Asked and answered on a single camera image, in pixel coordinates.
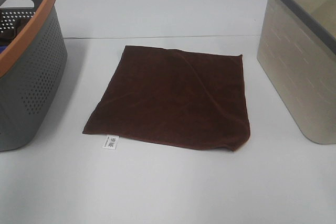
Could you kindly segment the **brown towel with white label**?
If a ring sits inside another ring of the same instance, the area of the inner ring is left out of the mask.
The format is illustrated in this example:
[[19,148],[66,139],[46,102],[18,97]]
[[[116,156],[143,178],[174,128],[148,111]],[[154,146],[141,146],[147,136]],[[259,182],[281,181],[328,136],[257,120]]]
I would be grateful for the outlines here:
[[250,137],[243,57],[127,45],[83,132],[235,151]]

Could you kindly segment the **beige basket grey rim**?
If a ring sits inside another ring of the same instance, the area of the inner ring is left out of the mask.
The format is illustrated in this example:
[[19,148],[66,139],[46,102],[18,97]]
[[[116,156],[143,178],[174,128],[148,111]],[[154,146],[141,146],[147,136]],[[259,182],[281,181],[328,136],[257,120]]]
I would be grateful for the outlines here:
[[335,143],[335,0],[267,0],[257,59],[303,135]]

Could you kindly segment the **grey perforated basket orange rim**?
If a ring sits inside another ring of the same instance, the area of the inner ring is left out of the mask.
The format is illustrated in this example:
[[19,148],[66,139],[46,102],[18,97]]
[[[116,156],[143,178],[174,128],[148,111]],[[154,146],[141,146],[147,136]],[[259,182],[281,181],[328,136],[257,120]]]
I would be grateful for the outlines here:
[[39,130],[67,61],[56,0],[1,8],[1,150],[28,144]]

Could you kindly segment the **blue cloth in basket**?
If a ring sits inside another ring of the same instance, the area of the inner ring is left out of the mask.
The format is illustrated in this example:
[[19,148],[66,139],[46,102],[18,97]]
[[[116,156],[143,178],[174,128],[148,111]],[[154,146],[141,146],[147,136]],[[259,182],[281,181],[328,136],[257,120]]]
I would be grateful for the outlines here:
[[7,46],[0,46],[0,53],[2,53],[6,48]]

